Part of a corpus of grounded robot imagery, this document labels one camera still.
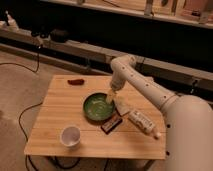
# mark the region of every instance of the red object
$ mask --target red object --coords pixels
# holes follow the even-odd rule
[[[84,82],[84,79],[67,80],[67,83],[70,85],[83,85]]]

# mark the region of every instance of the cable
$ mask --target cable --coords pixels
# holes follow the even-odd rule
[[[109,159],[106,159],[106,163],[105,163],[105,166],[104,166],[104,171],[106,171],[108,164],[109,164]]]
[[[113,6],[115,6],[115,7],[121,8],[121,6],[119,6],[119,5],[117,5],[117,4],[113,3],[113,2],[109,2],[109,1],[107,1],[107,0],[102,0],[102,1],[103,1],[103,2],[106,2],[106,3],[110,4],[110,5],[113,5]]]
[[[26,67],[26,66],[24,66],[24,65],[22,65],[22,64],[17,64],[17,63],[13,63],[13,62],[4,62],[4,63],[0,63],[0,65],[16,65],[16,66],[20,66],[20,67],[23,67],[23,68],[25,68],[25,69],[27,69],[27,70],[29,70],[29,71],[31,71],[31,72],[33,72],[33,73],[37,73],[38,72],[38,70],[39,70],[39,64],[40,64],[40,56],[39,56],[39,54],[40,54],[40,52],[38,51],[38,53],[37,53],[37,66],[36,66],[36,69],[35,70],[33,70],[33,69],[31,69],[31,68],[28,68],[28,67]]]
[[[62,166],[59,162],[59,159],[57,157],[54,157],[55,158],[55,164],[57,165],[57,167],[59,167],[60,169],[64,169],[64,170],[68,170],[68,169],[72,169],[74,168],[75,166],[77,166],[77,164],[80,162],[81,158],[77,158],[76,162],[71,165],[71,166]]]
[[[34,108],[34,107],[40,106],[42,103],[43,103],[43,102],[38,103],[38,104],[36,104],[36,105],[32,105],[32,106],[30,106],[30,107],[24,109],[24,110],[21,112],[21,114],[19,115],[19,118],[18,118],[19,127],[21,128],[21,131],[22,131],[22,133],[24,134],[24,137],[25,137],[25,141],[26,141],[26,142],[28,141],[28,137],[27,137],[26,131],[24,130],[24,128],[23,128],[23,126],[22,126],[22,124],[21,124],[21,117],[23,116],[23,114],[24,114],[26,111],[28,111],[28,110],[30,110],[30,109],[32,109],[32,108]],[[26,167],[27,171],[30,171],[30,169],[29,169],[29,167],[28,167],[28,165],[27,165],[27,159],[29,160],[29,162],[30,162],[31,166],[33,167],[33,169],[34,169],[35,171],[39,171],[39,170],[37,169],[37,167],[35,166],[35,164],[33,163],[31,157],[30,157],[30,156],[25,156],[25,167]]]
[[[139,72],[142,71],[145,60],[146,60],[146,57],[143,57],[143,61],[141,62],[140,66],[139,66]]]
[[[24,114],[26,111],[28,111],[28,110],[30,110],[30,109],[32,109],[32,108],[34,108],[34,107],[40,106],[42,103],[43,103],[43,102],[40,102],[40,103],[38,103],[38,104],[36,104],[36,105],[32,105],[32,106],[30,106],[30,107],[24,109],[24,110],[21,112],[21,114],[19,115],[18,123],[19,123],[19,126],[20,126],[20,128],[21,128],[21,130],[22,130],[24,136],[25,136],[25,140],[26,140],[26,141],[28,141],[28,137],[27,137],[26,131],[24,130],[23,126],[21,125],[21,117],[23,116],[23,114]]]
[[[30,169],[29,169],[29,167],[27,165],[27,156],[25,156],[25,167],[26,167],[27,171],[30,171]]]

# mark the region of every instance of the wall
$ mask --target wall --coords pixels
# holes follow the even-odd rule
[[[1,0],[23,29],[66,29],[70,39],[213,71],[213,29],[113,14],[38,0]]]

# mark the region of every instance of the floor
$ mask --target floor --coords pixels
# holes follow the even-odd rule
[[[0,51],[0,63],[15,62],[30,68],[36,67],[36,62],[26,58]],[[38,74],[34,74],[25,68],[14,65],[0,65],[0,170],[24,171],[25,138],[18,125],[20,113],[27,107],[43,101],[48,85],[54,74],[78,74],[40,63]],[[32,129],[39,107],[24,113],[22,124],[28,135]],[[39,171],[56,171],[46,158],[32,156]],[[70,165],[75,158],[60,158],[61,163]],[[121,160],[110,159],[106,171],[131,170],[141,171],[145,160]],[[74,171],[102,171],[106,159],[83,158],[73,168]],[[150,171],[164,170],[164,161],[156,161]]]

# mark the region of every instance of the green bowl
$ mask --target green bowl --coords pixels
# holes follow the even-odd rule
[[[86,117],[93,121],[104,121],[110,118],[115,110],[115,103],[106,103],[105,93],[94,93],[86,98],[83,109]]]

